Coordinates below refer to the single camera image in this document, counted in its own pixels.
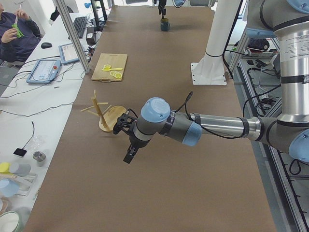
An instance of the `tablet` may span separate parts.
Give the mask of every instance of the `tablet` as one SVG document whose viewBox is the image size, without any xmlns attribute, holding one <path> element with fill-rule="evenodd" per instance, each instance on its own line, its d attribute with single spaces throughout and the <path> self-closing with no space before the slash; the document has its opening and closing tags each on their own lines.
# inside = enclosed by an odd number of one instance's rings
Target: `tablet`
<svg viewBox="0 0 309 232">
<path fill-rule="evenodd" d="M 59 52 L 62 64 L 70 64 L 79 61 L 72 43 L 60 45 Z"/>
<path fill-rule="evenodd" d="M 55 79 L 61 68 L 58 59 L 40 59 L 35 64 L 26 82 L 29 84 L 47 84 Z"/>
</svg>

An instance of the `white desk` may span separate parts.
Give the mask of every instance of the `white desk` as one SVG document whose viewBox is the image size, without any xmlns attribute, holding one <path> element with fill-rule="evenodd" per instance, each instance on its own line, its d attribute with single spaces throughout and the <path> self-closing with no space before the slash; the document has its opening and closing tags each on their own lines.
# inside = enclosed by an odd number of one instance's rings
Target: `white desk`
<svg viewBox="0 0 309 232">
<path fill-rule="evenodd" d="M 72 20 L 79 16 L 82 15 L 71 14 Z M 84 47 L 87 47 L 85 36 L 86 32 L 80 41 Z M 51 48 L 42 49 L 41 43 L 43 42 L 50 42 L 53 46 Z M 71 41 L 68 39 L 68 34 L 59 16 L 27 61 L 59 56 L 58 46 L 69 43 L 71 43 Z M 36 61 L 25 64 L 19 72 L 32 70 L 35 63 Z M 62 66 L 59 73 L 63 73 L 66 69 L 70 68 L 71 65 L 72 64 Z M 65 73 L 63 77 L 60 75 L 55 81 L 38 89 L 35 88 L 39 86 L 26 83 L 26 78 L 28 77 L 26 73 L 22 73 L 13 79 L 10 86 L 15 86 L 15 80 L 23 76 L 23 79 L 17 81 L 16 88 L 7 88 L 5 90 L 1 96 L 2 98 L 0 98 L 0 110 L 15 114 L 31 115 L 46 110 L 49 107 L 69 104 L 75 101 L 84 72 L 81 64 L 78 62 L 70 71 Z M 31 89 L 35 90 L 13 97 L 3 98 Z M 71 104 L 30 117 L 15 116 L 5 112 L 0 114 L 0 162 L 28 163 L 31 165 L 31 173 L 38 175 L 27 197 L 13 196 L 8 199 L 12 203 L 11 207 L 8 208 L 9 210 L 21 212 L 21 208 L 23 208 L 24 213 L 27 211 L 29 213 L 33 208 L 36 194 L 44 180 L 70 111 Z M 22 148 L 31 137 L 33 131 L 32 121 L 35 126 L 34 137 L 25 147 L 28 152 L 23 158 L 20 158 L 14 155 L 13 152 L 16 148 Z M 46 155 L 46 161 L 43 167 L 38 167 L 36 161 L 32 158 L 33 152 L 37 150 L 42 151 Z"/>
</svg>

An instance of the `computer mouse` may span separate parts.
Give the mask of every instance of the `computer mouse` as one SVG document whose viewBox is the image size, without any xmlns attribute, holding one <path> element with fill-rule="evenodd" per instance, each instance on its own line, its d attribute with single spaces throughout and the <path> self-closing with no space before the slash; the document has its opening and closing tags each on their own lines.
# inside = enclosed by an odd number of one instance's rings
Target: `computer mouse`
<svg viewBox="0 0 309 232">
<path fill-rule="evenodd" d="M 51 43 L 48 42 L 44 42 L 41 44 L 41 48 L 45 49 L 45 48 L 49 48 L 52 47 L 53 45 Z"/>
</svg>

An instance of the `blue joint cap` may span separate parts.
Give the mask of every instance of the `blue joint cap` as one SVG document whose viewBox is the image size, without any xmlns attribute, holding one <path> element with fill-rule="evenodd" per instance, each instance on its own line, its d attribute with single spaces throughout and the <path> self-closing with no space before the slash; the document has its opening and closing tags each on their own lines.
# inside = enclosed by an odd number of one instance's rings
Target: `blue joint cap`
<svg viewBox="0 0 309 232">
<path fill-rule="evenodd" d="M 89 7 L 91 6 L 91 3 L 86 3 L 86 2 L 85 2 L 84 5 L 85 5 L 86 8 L 89 8 Z"/>
<path fill-rule="evenodd" d="M 276 37 L 276 35 L 274 34 L 272 30 L 246 28 L 246 33 L 249 38 L 254 38 L 254 39 L 266 39 L 266 38 Z"/>
<path fill-rule="evenodd" d="M 289 147 L 289 155 L 294 159 L 309 162 L 309 129 L 301 132 L 291 142 Z"/>
<path fill-rule="evenodd" d="M 287 0 L 287 2 L 297 11 L 309 14 L 309 0 Z"/>
<path fill-rule="evenodd" d="M 188 146 L 195 146 L 202 135 L 202 128 L 199 124 L 192 122 L 185 137 L 183 138 L 183 144 Z"/>
<path fill-rule="evenodd" d="M 159 123 L 169 117 L 169 104 L 162 98 L 150 98 L 143 108 L 140 115 L 148 122 Z"/>
</svg>

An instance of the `wooden cutting board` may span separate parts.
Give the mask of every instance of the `wooden cutting board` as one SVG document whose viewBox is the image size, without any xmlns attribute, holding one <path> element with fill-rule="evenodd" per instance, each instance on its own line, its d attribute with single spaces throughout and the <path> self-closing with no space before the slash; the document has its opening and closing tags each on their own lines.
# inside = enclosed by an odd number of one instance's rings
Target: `wooden cutting board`
<svg viewBox="0 0 309 232">
<path fill-rule="evenodd" d="M 96 68 L 92 74 L 91 80 L 103 82 L 122 81 L 126 66 L 126 59 L 127 54 L 101 53 Z M 123 68 L 123 70 L 117 70 L 117 72 L 120 72 L 122 74 L 122 77 L 120 79 L 117 79 L 110 74 L 110 71 L 102 71 L 103 66 L 106 64 L 110 64 L 112 68 Z"/>
</svg>

